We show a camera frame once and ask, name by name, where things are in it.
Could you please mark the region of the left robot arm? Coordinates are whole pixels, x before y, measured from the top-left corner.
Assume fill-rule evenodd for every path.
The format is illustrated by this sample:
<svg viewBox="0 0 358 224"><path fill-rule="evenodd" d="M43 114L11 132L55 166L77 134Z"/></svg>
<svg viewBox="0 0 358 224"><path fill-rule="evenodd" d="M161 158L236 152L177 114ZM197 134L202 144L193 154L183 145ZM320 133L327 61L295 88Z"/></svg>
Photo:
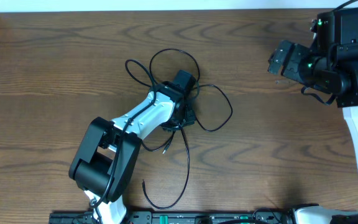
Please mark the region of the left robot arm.
<svg viewBox="0 0 358 224"><path fill-rule="evenodd" d="M157 127L174 133L195 122L190 93L196 78L180 70L172 82L152 84L146 99L126 114L89 124L69 168L69 177L89 197L93 223L120 223L122 195L143 140Z"/></svg>

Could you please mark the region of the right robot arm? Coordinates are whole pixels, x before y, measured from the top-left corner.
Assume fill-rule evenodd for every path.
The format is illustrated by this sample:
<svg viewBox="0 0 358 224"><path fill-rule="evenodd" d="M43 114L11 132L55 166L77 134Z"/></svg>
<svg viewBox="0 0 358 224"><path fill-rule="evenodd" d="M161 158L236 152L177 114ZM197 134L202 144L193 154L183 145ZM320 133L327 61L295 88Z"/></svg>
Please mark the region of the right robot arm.
<svg viewBox="0 0 358 224"><path fill-rule="evenodd" d="M350 130L358 170L358 7L342 4L312 21L309 47L288 40L270 56L268 72L330 95L325 105L337 103ZM358 212L326 209L319 205L293 208L283 223L358 223Z"/></svg>

